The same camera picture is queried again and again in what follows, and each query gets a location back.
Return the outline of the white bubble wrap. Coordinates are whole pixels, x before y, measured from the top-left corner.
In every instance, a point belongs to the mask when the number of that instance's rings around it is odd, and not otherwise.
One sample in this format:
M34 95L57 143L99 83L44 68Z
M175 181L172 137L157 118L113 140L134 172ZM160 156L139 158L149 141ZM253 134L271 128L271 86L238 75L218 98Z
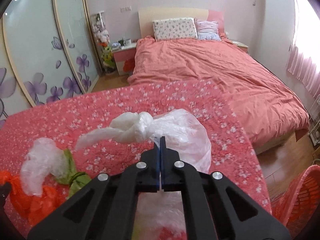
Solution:
M36 139L20 170L23 192L29 196L41 196L43 182L50 174L63 178L67 174L67 158L54 140Z

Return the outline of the orange plastic bag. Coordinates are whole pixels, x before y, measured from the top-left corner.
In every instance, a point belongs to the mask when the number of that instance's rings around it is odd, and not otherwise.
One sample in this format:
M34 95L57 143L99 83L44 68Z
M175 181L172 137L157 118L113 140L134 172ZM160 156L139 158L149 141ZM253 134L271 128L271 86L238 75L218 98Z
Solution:
M11 185L9 196L14 209L31 226L45 219L65 201L62 194L48 185L43 185L40 196L29 196L22 189L19 175L12 176L9 171L1 171L1 186L5 183Z

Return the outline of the light green plastic bag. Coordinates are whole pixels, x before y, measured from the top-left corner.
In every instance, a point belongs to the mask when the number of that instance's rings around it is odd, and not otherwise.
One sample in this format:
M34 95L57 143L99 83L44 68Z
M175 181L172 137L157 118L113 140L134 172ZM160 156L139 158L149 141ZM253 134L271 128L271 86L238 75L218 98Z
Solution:
M63 150L63 154L59 161L60 162L52 175L59 184L69 186L68 198L71 198L92 179L86 172L79 172L77 170L72 153L69 149Z

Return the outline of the orange plastic laundry basket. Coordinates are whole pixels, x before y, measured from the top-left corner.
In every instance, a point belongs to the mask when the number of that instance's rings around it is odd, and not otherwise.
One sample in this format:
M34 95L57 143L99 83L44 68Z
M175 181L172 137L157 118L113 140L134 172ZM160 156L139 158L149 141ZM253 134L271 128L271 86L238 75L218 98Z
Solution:
M271 200L272 215L292 238L306 229L314 214L319 214L319 166L312 165L289 184L285 192Z

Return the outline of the red floral table cover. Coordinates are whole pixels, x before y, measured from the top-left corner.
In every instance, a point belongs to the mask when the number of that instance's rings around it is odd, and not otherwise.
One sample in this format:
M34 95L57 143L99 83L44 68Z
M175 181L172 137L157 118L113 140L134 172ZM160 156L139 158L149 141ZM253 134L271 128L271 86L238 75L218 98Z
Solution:
M78 137L110 124L125 112L153 116L174 109L193 114L212 144L210 172L219 171L266 211L271 203L253 147L230 107L227 93L214 81L142 84L77 96L37 106L10 116L1 129L1 170L18 174L33 142L53 139L73 149Z

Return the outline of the salmon bed duvet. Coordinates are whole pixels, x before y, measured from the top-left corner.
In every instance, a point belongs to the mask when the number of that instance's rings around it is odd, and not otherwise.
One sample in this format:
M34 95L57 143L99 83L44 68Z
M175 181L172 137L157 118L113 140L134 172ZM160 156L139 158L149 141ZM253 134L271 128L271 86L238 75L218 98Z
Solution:
M250 55L228 41L180 39L138 41L131 85L212 80L256 147L309 129L298 96Z

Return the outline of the floral sliding wardrobe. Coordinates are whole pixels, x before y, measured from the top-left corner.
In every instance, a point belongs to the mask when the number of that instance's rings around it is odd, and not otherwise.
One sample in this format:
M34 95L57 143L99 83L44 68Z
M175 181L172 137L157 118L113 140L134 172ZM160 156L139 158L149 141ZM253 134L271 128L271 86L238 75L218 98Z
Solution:
M1 123L89 93L99 75L85 0L1 0Z

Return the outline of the pink left nightstand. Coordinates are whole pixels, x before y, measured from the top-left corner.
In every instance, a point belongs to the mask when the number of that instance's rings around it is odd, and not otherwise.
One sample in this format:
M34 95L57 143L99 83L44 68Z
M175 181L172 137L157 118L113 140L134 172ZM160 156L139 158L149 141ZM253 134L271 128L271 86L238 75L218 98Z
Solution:
M135 55L137 43L122 46L113 51L117 71L120 76L129 75L135 68Z

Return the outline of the right nightstand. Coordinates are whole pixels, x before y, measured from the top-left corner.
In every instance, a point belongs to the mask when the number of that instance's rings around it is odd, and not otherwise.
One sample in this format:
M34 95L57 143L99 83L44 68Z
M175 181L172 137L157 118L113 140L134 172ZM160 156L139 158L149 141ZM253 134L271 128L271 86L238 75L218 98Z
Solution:
M236 41L236 40L230 40L230 42L237 46L239 49L241 49L242 51L244 51L245 53L248 53L248 46L243 44L242 42Z

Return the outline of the pink window curtain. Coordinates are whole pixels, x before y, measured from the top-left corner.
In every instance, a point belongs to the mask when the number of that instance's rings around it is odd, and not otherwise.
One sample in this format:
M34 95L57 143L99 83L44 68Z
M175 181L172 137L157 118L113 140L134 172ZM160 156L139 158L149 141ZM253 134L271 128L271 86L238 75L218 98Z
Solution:
M308 92L319 95L319 17L308 0L294 0L295 28L287 71Z

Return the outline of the hanging plush toys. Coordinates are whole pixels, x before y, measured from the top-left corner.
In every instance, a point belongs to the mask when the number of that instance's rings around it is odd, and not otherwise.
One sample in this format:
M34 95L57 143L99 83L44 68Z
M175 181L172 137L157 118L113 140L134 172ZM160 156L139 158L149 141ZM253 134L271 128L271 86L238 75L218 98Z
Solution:
M102 71L111 74L116 71L116 63L110 45L110 35L103 18L103 11L91 15L91 30L98 50Z

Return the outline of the pink striped pillow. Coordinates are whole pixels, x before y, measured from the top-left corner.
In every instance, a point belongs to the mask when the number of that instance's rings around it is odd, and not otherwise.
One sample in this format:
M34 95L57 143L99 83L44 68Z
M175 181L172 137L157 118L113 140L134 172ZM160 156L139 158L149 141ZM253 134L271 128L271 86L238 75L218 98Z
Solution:
M221 41L219 23L217 21L195 20L199 40Z

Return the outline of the floral white pillow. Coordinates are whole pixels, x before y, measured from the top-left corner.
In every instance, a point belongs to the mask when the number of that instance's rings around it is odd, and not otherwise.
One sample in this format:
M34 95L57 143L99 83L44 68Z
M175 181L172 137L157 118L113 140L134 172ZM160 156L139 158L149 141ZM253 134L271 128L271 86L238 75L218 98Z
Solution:
M198 39L194 18L169 18L152 22L156 41Z

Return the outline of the wall power outlet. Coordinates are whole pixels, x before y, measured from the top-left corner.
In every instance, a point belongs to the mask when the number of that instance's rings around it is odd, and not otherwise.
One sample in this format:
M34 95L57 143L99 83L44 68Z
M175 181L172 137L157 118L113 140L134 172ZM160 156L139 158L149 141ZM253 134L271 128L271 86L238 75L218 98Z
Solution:
M120 12L126 12L126 11L131 11L131 6L123 7L120 9Z

